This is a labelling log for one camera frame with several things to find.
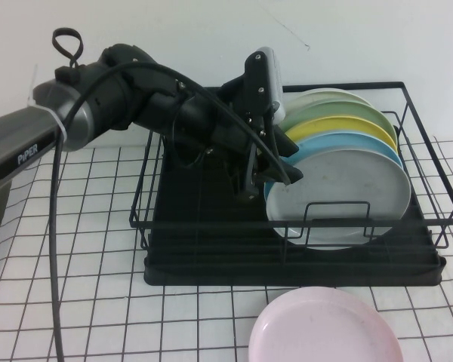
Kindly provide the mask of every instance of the black cable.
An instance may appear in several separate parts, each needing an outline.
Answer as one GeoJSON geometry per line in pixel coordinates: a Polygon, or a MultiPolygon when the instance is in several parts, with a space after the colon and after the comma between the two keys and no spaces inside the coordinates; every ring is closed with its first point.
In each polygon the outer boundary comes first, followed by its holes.
{"type": "Polygon", "coordinates": [[[60,133],[55,144],[54,164],[52,166],[48,232],[49,263],[51,268],[52,320],[54,322],[54,340],[55,350],[57,352],[57,362],[64,362],[62,333],[60,331],[59,281],[57,275],[57,191],[59,189],[62,146],[63,134],[60,133]]]}
{"type": "MultiPolygon", "coordinates": [[[[98,79],[96,79],[81,96],[74,102],[72,108],[67,113],[67,116],[64,118],[63,124],[67,129],[71,124],[72,120],[76,116],[76,113],[80,110],[85,101],[89,96],[108,78],[112,77],[116,73],[123,72],[127,69],[142,68],[154,70],[166,75],[171,76],[172,78],[177,79],[178,81],[183,82],[191,91],[194,91],[202,95],[207,100],[210,100],[220,111],[224,112],[226,115],[240,127],[257,147],[265,154],[265,156],[270,160],[270,162],[276,167],[278,172],[281,175],[281,180],[284,184],[290,185],[290,179],[287,176],[282,164],[280,163],[278,157],[269,150],[265,143],[260,139],[260,137],[228,106],[226,106],[217,96],[209,92],[203,86],[196,83],[192,79],[189,79],[185,75],[168,68],[167,66],[162,66],[156,63],[145,63],[145,62],[130,62],[123,63],[121,65],[115,66],[109,69],[107,72],[103,73],[98,79]]],[[[57,190],[59,186],[59,172],[60,172],[60,156],[63,148],[63,134],[60,134],[54,153],[54,165],[52,166],[52,181],[51,181],[51,199],[50,199],[50,210],[49,210],[49,261],[51,268],[51,295],[52,295],[52,318],[54,322],[54,338],[55,338],[55,348],[57,353],[57,362],[64,362],[63,357],[63,345],[62,345],[62,333],[60,331],[60,304],[59,304],[59,285],[57,277],[57,190]]]]}
{"type": "Polygon", "coordinates": [[[169,143],[169,150],[170,150],[172,158],[174,159],[174,162],[182,168],[193,168],[196,165],[198,165],[200,162],[202,162],[203,158],[205,157],[205,150],[203,150],[203,151],[199,152],[198,156],[196,156],[194,161],[192,161],[190,163],[186,163],[185,161],[183,161],[183,159],[180,157],[180,155],[178,154],[178,152],[176,150],[176,143],[174,141],[174,135],[175,135],[174,129],[176,126],[176,120],[178,119],[178,115],[181,112],[181,107],[183,107],[184,103],[188,102],[188,100],[190,100],[191,98],[192,97],[187,97],[185,100],[180,102],[180,104],[177,106],[177,109],[174,112],[173,121],[171,122],[171,140],[169,143]]]}

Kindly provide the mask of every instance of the black drip tray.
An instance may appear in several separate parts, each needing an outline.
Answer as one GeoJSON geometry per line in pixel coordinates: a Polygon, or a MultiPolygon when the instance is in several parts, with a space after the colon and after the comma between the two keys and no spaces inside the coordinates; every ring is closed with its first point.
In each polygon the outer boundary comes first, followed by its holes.
{"type": "MultiPolygon", "coordinates": [[[[145,259],[148,284],[386,286],[441,281],[445,259],[419,222],[393,228],[361,247],[326,251],[285,245],[272,229],[219,225],[267,221],[261,196],[249,204],[233,197],[221,163],[207,159],[202,170],[186,170],[175,168],[167,152],[163,160],[153,221],[216,225],[153,229],[145,259]]],[[[403,219],[423,219],[414,194],[403,219]]]]}

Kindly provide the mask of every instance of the yellow plate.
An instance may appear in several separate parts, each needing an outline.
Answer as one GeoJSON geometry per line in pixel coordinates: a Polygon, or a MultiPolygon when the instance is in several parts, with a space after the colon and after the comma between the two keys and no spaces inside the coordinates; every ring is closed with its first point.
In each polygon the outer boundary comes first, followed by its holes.
{"type": "Polygon", "coordinates": [[[379,140],[387,143],[396,153],[396,144],[390,135],[378,125],[367,121],[363,118],[348,115],[337,115],[332,117],[322,117],[306,121],[291,128],[285,134],[293,141],[297,142],[304,138],[310,137],[318,132],[329,130],[357,130],[377,137],[379,140]]]}

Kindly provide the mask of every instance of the dish rack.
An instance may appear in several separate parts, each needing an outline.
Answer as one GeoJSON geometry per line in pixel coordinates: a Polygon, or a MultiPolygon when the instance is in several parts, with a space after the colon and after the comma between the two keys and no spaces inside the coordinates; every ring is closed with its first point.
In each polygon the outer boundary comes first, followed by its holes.
{"type": "Polygon", "coordinates": [[[308,220],[311,203],[306,205],[304,220],[269,221],[263,197],[238,202],[225,171],[213,158],[205,158],[199,169],[177,168],[165,140],[156,142],[151,133],[130,215],[131,227],[140,232],[141,247],[147,250],[144,280],[148,284],[336,287],[441,281],[446,260],[437,249],[448,247],[453,188],[405,85],[298,85],[285,86],[284,92],[287,96],[319,87],[358,94],[368,91],[381,102],[391,96],[401,100],[396,110],[380,110],[396,124],[399,156],[411,180],[411,202],[404,217],[372,219],[368,202],[352,200],[366,206],[365,218],[308,220]],[[304,244],[288,241],[289,227],[302,228],[304,244]],[[391,230],[377,237],[376,227],[391,230]],[[285,237],[273,228],[284,228],[285,237]],[[363,228],[367,242],[340,250],[312,249],[312,228],[363,228]]]}

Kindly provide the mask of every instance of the grid tablecloth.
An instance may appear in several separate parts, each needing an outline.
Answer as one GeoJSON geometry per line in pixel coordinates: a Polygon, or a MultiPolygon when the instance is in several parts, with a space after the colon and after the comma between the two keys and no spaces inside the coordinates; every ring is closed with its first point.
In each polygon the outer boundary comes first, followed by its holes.
{"type": "MultiPolygon", "coordinates": [[[[433,138],[433,145],[453,185],[453,140],[433,138]]],[[[66,360],[246,362],[256,317],[289,288],[147,285],[146,252],[128,224],[143,151],[63,156],[57,247],[66,360]]],[[[47,154],[13,181],[0,229],[0,360],[54,359],[47,238],[52,159],[47,154]]],[[[435,180],[430,187],[442,208],[447,195],[435,180]]],[[[406,362],[453,360],[453,227],[448,240],[439,251],[448,261],[439,286],[339,288],[380,312],[406,362]]]]}

